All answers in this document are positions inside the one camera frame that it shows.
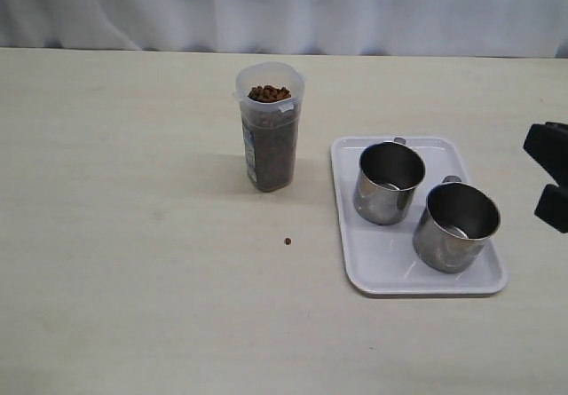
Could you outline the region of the steel cup with kibble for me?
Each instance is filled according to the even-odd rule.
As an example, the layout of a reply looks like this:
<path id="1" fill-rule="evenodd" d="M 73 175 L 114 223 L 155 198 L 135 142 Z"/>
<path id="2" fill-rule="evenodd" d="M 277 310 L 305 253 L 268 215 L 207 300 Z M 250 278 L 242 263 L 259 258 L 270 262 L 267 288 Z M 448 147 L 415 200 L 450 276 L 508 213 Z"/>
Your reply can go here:
<path id="1" fill-rule="evenodd" d="M 501 213 L 491 198 L 449 175 L 426 197 L 414 230 L 414 251 L 435 270 L 461 273 L 474 263 L 500 225 Z"/>
<path id="2" fill-rule="evenodd" d="M 401 222 L 425 173 L 423 159 L 406 145 L 404 138 L 396 137 L 366 147 L 359 157 L 353 194 L 355 210 L 376 225 Z"/>

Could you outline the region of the white rectangular plastic tray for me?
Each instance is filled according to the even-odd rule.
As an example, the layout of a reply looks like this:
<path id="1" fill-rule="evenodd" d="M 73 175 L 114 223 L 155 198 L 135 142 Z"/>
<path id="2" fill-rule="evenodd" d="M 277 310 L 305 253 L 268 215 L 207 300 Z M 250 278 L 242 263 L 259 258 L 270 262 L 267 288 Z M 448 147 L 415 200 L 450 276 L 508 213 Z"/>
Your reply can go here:
<path id="1" fill-rule="evenodd" d="M 359 157 L 366 147 L 393 139 L 392 135 L 346 136 L 330 147 L 344 268 L 351 285 L 367 296 L 491 296 L 502 291 L 509 272 L 494 241 L 487 242 L 473 264 L 457 274 L 432 269 L 414 251 L 413 233 L 428 192 L 449 175 L 471 181 L 459 149 L 450 140 L 407 137 L 407 145 L 421 156 L 426 172 L 402 222 L 380 226 L 357 213 L 353 195 Z"/>

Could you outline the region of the white curtain backdrop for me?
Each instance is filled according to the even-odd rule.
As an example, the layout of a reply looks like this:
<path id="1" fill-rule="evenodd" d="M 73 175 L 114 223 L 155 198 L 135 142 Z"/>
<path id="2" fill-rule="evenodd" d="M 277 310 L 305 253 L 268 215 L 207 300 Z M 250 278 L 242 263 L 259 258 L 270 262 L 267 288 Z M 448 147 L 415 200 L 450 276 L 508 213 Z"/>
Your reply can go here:
<path id="1" fill-rule="evenodd" d="M 87 50 L 563 58 L 567 0 L 1 0 L 1 43 Z"/>

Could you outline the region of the clear plastic tall container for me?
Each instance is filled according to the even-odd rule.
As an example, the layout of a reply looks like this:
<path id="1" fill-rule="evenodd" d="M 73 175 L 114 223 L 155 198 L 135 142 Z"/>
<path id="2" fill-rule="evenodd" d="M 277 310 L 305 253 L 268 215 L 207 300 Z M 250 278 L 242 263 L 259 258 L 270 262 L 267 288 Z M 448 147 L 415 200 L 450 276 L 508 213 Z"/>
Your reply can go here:
<path id="1" fill-rule="evenodd" d="M 236 76 L 247 173 L 262 192 L 293 180 L 304 91 L 303 76 L 282 62 L 255 64 Z"/>

